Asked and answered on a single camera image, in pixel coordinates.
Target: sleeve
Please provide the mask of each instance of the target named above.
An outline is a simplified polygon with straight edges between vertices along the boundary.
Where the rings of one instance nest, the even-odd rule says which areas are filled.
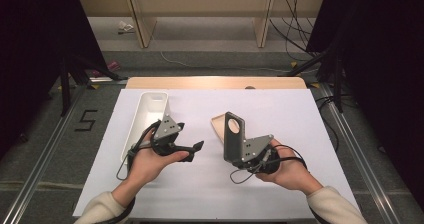
[[[362,214],[333,187],[324,187],[307,196],[308,205],[320,223],[367,223]]]
[[[85,207],[82,216],[75,224],[88,224],[109,220],[119,216],[125,208],[115,201],[111,192],[103,192]]]

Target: white object on shelf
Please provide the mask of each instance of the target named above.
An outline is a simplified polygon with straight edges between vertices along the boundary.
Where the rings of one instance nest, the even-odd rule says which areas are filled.
[[[128,133],[121,161],[125,160],[128,150],[137,143],[146,128],[157,120],[162,120],[163,115],[169,113],[168,94],[165,92],[145,92],[141,95],[137,110]]]

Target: hand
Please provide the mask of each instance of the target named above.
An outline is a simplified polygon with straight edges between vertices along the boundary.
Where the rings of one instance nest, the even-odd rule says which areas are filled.
[[[152,131],[147,133],[143,141],[150,140],[151,136]],[[152,148],[138,151],[127,179],[113,190],[113,198],[123,207],[128,206],[140,189],[158,177],[167,165],[178,162],[188,155],[186,151],[179,151],[168,156],[159,156]]]
[[[281,158],[296,156],[295,153],[280,142],[273,139],[270,144],[274,146]],[[299,190],[309,195],[322,188],[322,185],[316,180],[303,164],[296,160],[280,162],[279,169],[272,174],[258,173],[256,177],[265,182],[274,182],[289,190]]]

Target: person's right hand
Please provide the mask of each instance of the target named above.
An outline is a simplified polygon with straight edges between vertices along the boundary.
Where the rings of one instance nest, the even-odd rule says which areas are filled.
[[[281,158],[296,156],[295,153],[273,139],[270,144],[276,148]],[[264,182],[273,182],[289,190],[299,190],[309,195],[322,188],[322,185],[309,173],[303,164],[296,160],[280,162],[278,170],[272,174],[257,173],[256,177]]]

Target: table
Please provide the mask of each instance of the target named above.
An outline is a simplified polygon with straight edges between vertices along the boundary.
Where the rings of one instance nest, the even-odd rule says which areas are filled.
[[[245,90],[246,86],[257,89]],[[205,144],[192,163],[168,166],[155,181],[146,185],[137,196],[130,218],[153,221],[314,218],[301,192],[288,191],[256,178],[241,185],[230,181],[229,174],[234,167],[223,160],[222,143],[210,124],[211,118],[225,111],[245,119],[249,137],[274,134],[284,139],[302,154],[309,171],[324,185],[336,187],[356,205],[312,95],[300,78],[140,77],[130,79],[127,89],[122,90],[118,98],[74,216],[81,215],[92,197],[112,190],[119,183],[115,173],[121,164],[123,143],[137,100],[147,91],[167,92],[171,116],[177,122],[186,123],[176,144],[191,145],[201,139]]]

